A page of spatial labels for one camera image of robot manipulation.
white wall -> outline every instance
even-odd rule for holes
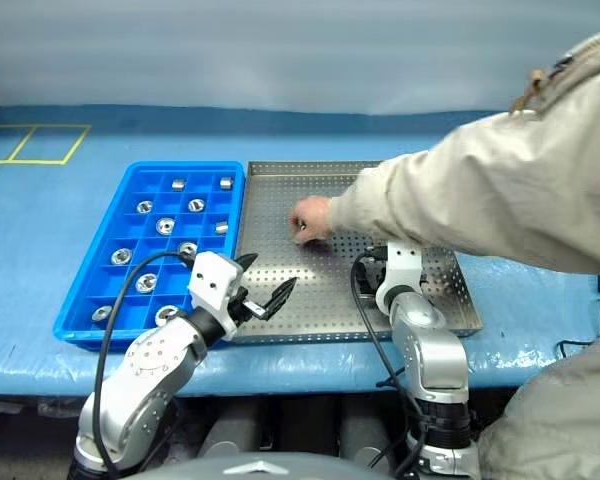
[[[600,0],[0,0],[0,105],[502,109]]]

blue plastic tray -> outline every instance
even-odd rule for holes
[[[233,178],[233,188],[222,190],[220,179]],[[184,190],[174,191],[174,179],[185,179]],[[97,350],[104,337],[106,321],[95,323],[91,316],[101,306],[113,305],[131,269],[147,256],[177,250],[192,241],[198,252],[211,250],[233,256],[238,239],[244,193],[244,171],[237,162],[140,162],[125,173],[95,234],[80,270],[53,326],[60,340]],[[205,201],[202,212],[191,213],[188,203]],[[149,213],[138,213],[139,202],[150,200]],[[171,235],[160,234],[156,223],[163,217],[175,220]],[[215,232],[217,222],[226,221],[226,235]],[[126,265],[113,265],[111,255],[120,248],[132,251]],[[139,293],[129,289],[116,320],[111,348],[126,348],[143,331],[155,327],[155,314],[164,305],[191,308],[187,291],[190,272],[177,258],[158,259],[142,273],[157,274],[156,288]]]

black cable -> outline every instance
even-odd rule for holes
[[[180,404],[180,401],[174,397],[171,400],[171,402],[176,407],[176,420],[173,423],[173,425],[171,425],[171,428],[169,429],[169,431],[166,432],[162,436],[160,441],[158,443],[156,443],[156,446],[153,447],[153,449],[149,452],[149,454],[147,455],[147,458],[145,458],[144,462],[142,462],[142,465],[140,465],[140,469],[138,469],[138,473],[144,472],[147,469],[147,467],[149,466],[149,463],[151,463],[151,460],[153,460],[153,457],[155,457],[157,455],[157,453],[164,446],[164,444],[167,443],[167,441],[173,436],[173,434],[176,433],[176,430],[178,428],[180,428],[180,426],[184,423],[184,408]]]
[[[133,283],[134,278],[140,270],[146,267],[148,264],[162,257],[180,257],[178,252],[159,252],[154,255],[151,255],[142,262],[140,262],[129,274],[127,279],[125,280],[122,288],[120,289],[120,293],[118,294],[118,298],[116,298],[115,303],[113,304],[113,309],[109,314],[109,321],[107,322],[107,328],[104,332],[104,338],[102,339],[102,346],[100,347],[100,355],[98,356],[98,366],[96,367],[96,380],[94,386],[94,394],[93,394],[93,441],[96,444],[96,448],[98,449],[98,453],[104,462],[105,467],[107,468],[107,473],[112,480],[116,480],[120,478],[120,472],[118,468],[115,466],[111,457],[109,456],[109,452],[107,452],[107,447],[104,445],[104,441],[102,440],[102,431],[100,430],[100,403],[102,400],[102,382],[104,380],[104,365],[107,361],[107,354],[109,353],[109,346],[111,344],[111,334],[113,333],[113,327],[116,322],[116,318],[118,317],[118,312],[120,311],[120,307],[122,307],[122,301],[124,300],[124,296],[127,294],[129,287]]]
[[[396,374],[395,370],[393,369],[393,366],[391,365],[391,362],[389,361],[389,358],[387,357],[386,352],[382,348],[382,345],[380,345],[380,341],[378,340],[378,335],[373,330],[373,326],[371,325],[371,322],[369,321],[369,317],[367,317],[367,312],[364,310],[364,307],[362,306],[362,302],[360,301],[360,298],[358,297],[358,293],[356,292],[356,264],[358,262],[360,262],[363,258],[371,257],[371,256],[372,255],[370,253],[363,252],[363,253],[360,253],[354,259],[353,265],[351,266],[351,274],[349,277],[350,285],[351,285],[351,294],[353,295],[353,300],[355,301],[356,307],[358,308],[358,312],[360,313],[360,316],[362,317],[362,321],[364,322],[364,325],[367,328],[369,337],[371,338],[371,341],[373,342],[373,345],[375,346],[376,351],[378,352],[378,355],[380,356],[380,359],[382,360],[382,363],[384,364],[384,367],[387,369],[387,372],[389,373],[389,377],[391,378],[393,385],[398,390],[398,396],[400,398],[400,403],[401,403],[401,406],[402,406],[402,409],[403,409],[404,415],[405,415],[405,422],[407,422],[407,425],[405,427],[405,438],[406,438],[406,435],[409,434],[409,425],[408,425],[407,419],[411,415],[411,413],[409,412],[409,408],[407,406],[407,401],[411,404],[411,406],[413,407],[413,410],[415,410],[416,418],[418,419],[418,423],[419,423],[419,427],[420,427],[420,438],[418,438],[418,443],[416,444],[415,448],[413,450],[411,450],[411,452],[409,452],[409,455],[407,455],[407,458],[400,464],[399,468],[403,468],[402,471],[404,472],[408,468],[411,468],[411,466],[413,465],[413,462],[415,462],[415,460],[418,458],[418,455],[420,454],[420,450],[422,450],[422,447],[424,445],[426,432],[427,432],[427,426],[422,421],[423,415],[422,415],[422,409],[420,408],[420,405],[418,405],[418,402],[413,397],[413,395],[408,393],[406,391],[406,389],[400,384],[400,381],[398,380],[398,375]],[[391,451],[391,445],[389,445],[389,447],[386,447],[385,449],[382,450],[382,452],[380,452],[380,453],[384,452],[383,455],[380,455],[380,454],[376,455],[376,457],[373,458],[373,460],[369,463],[369,465],[371,466],[371,463],[373,463],[374,465],[377,464],[384,455],[387,455],[389,453],[389,451]]]
[[[380,452],[378,452],[378,454],[375,457],[373,457],[373,459],[369,462],[369,464],[367,466],[369,468],[375,467],[380,460],[382,460],[384,457],[386,457],[389,454],[389,452],[391,450],[393,450],[394,448],[398,448],[398,445],[402,444],[407,439],[407,435],[409,435],[409,425],[408,424],[407,424],[406,428],[404,429],[404,432],[402,432],[402,435],[400,435],[392,443],[390,443],[389,445],[384,447],[382,450],[380,450]]]
[[[396,376],[403,374],[405,371],[404,367],[400,367],[398,370],[396,370]],[[384,380],[382,380],[381,382],[376,382],[376,388],[382,388],[382,387],[390,387],[391,385],[391,377],[385,378]]]
[[[562,358],[567,358],[567,352],[564,349],[565,345],[575,345],[575,346],[580,346],[580,347],[587,347],[587,346],[591,345],[592,343],[593,343],[593,341],[560,340],[558,342],[557,346],[560,349]]]
[[[402,474],[411,470],[413,464],[418,459],[420,455],[420,450],[424,446],[424,432],[420,434],[420,438],[418,438],[418,443],[416,446],[409,452],[407,458],[405,458],[400,465],[396,467],[396,478],[401,478]]]
[[[398,376],[396,375],[396,372],[393,369],[391,362],[389,361],[389,357],[387,357],[387,354],[384,351],[384,349],[382,348],[382,345],[380,345],[380,341],[378,340],[378,335],[373,330],[371,322],[369,321],[369,317],[367,317],[367,312],[365,312],[364,307],[362,306],[362,302],[360,301],[360,298],[358,297],[358,293],[356,291],[356,265],[363,258],[367,258],[370,256],[371,256],[371,254],[369,254],[367,252],[363,252],[363,253],[360,253],[353,261],[353,265],[351,266],[351,275],[349,278],[350,285],[351,285],[351,295],[353,296],[353,300],[356,303],[358,312],[360,313],[360,316],[362,317],[362,321],[364,322],[364,325],[367,328],[367,332],[369,332],[369,337],[371,338],[371,341],[373,342],[373,345],[375,346],[375,348],[378,352],[378,355],[380,356],[380,360],[382,360],[384,367],[387,369],[387,372],[389,373],[389,377],[391,378],[391,381],[393,382],[394,386],[398,390],[398,395],[400,396],[402,408],[403,408],[403,410],[405,412],[405,416],[406,416],[406,414],[407,414],[406,391],[400,384],[400,382],[398,380]]]

person's hand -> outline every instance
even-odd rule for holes
[[[294,242],[325,240],[333,234],[328,220],[330,204],[330,198],[315,196],[296,203],[289,218]]]

metal ring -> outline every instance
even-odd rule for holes
[[[99,323],[106,320],[109,318],[109,315],[111,315],[111,310],[113,310],[111,305],[103,305],[102,307],[97,308],[91,314],[91,321],[93,323]]]
[[[153,209],[153,202],[151,200],[144,200],[136,205],[136,212],[138,213],[149,213]]]
[[[171,235],[176,224],[173,218],[164,217],[156,222],[156,230],[160,235]]]
[[[193,242],[182,242],[178,245],[178,253],[186,253],[191,257],[196,254],[197,250],[198,246]]]
[[[204,210],[204,200],[201,198],[194,198],[189,202],[188,208],[190,212],[201,212]]]
[[[175,317],[176,313],[178,313],[178,307],[175,305],[165,305],[164,307],[161,307],[156,312],[156,326],[164,327],[171,318]]]
[[[131,250],[120,248],[111,254],[111,263],[114,265],[126,265],[131,260]]]
[[[158,277],[155,273],[145,273],[136,282],[136,290],[139,293],[150,293],[153,292],[158,283]]]

